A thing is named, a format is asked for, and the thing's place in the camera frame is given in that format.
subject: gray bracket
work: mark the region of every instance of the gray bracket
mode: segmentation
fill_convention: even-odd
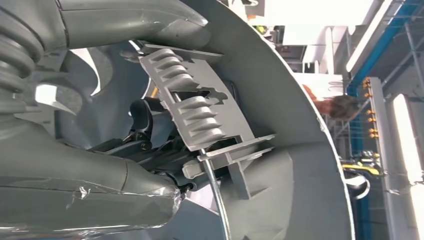
[[[173,50],[164,48],[139,61],[159,89],[161,103],[170,112],[187,148],[198,151],[227,138],[239,142],[254,139],[242,111],[208,62],[180,59]],[[197,91],[210,94],[181,101],[173,94]]]
[[[228,166],[231,180],[238,191],[239,197],[241,199],[248,200],[257,194],[264,192],[267,188],[254,192],[250,191],[244,170],[248,166],[249,162],[261,157],[262,154],[267,153],[274,148],[260,146],[260,143],[269,141],[274,137],[275,135],[258,137],[249,141],[207,152],[198,156],[197,159],[200,162],[210,160],[214,170]],[[183,166],[182,172],[188,179],[193,179],[205,173],[202,164],[199,164],[197,161],[187,162]]]
[[[194,179],[205,174],[201,162],[210,160],[213,170],[228,167],[241,199],[251,199],[266,190],[251,192],[244,170],[254,159],[273,149],[260,144],[274,135],[254,137],[233,96],[209,65],[221,55],[147,43],[141,51],[149,55],[139,57],[139,61],[159,89],[161,103],[170,112],[190,151],[207,149],[228,138],[236,138],[238,142],[205,152],[198,156],[198,161],[187,162],[182,169],[184,176]],[[197,91],[209,91],[209,95],[178,98],[179,92]]]

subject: person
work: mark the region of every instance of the person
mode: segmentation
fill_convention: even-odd
[[[348,95],[335,96],[330,99],[318,100],[312,90],[303,85],[309,97],[312,99],[318,112],[340,121],[350,121],[360,110],[359,101],[356,97]]]

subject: orange fitting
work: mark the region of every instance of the orange fitting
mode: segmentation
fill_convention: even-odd
[[[370,83],[370,78],[366,77],[363,81],[364,84],[369,84]]]

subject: brown hair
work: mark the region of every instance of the brown hair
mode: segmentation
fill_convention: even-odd
[[[335,96],[331,100],[330,117],[347,121],[355,116],[359,111],[359,102],[356,97],[341,95]]]

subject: gray metal panel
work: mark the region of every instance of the gray metal panel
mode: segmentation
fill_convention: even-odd
[[[381,156],[381,164],[389,173],[399,173],[402,165],[401,158],[397,158],[394,152],[393,135],[386,111],[382,84],[379,78],[370,77],[371,83],[371,108],[375,112],[376,126],[379,134],[377,140],[378,152]],[[400,176],[389,174],[382,180],[383,190],[397,190],[403,188]],[[391,240],[416,239],[416,232],[408,226],[408,213],[406,211],[405,196],[383,193],[389,237]]]

